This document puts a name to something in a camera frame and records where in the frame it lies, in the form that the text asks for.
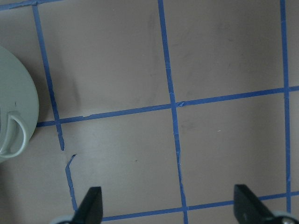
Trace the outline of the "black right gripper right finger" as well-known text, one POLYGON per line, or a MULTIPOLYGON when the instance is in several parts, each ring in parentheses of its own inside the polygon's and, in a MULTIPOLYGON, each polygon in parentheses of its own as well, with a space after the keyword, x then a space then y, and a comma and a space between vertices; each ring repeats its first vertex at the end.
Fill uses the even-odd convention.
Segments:
POLYGON ((245 184, 234 186, 234 217, 240 224, 297 224, 288 212, 272 212, 245 184))

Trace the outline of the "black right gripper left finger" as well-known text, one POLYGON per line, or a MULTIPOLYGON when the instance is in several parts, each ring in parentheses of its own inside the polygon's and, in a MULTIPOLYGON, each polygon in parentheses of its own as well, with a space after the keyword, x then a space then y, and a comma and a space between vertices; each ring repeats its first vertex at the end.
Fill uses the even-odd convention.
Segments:
POLYGON ((100 224, 103 219, 101 187, 90 187, 74 214, 72 224, 100 224))

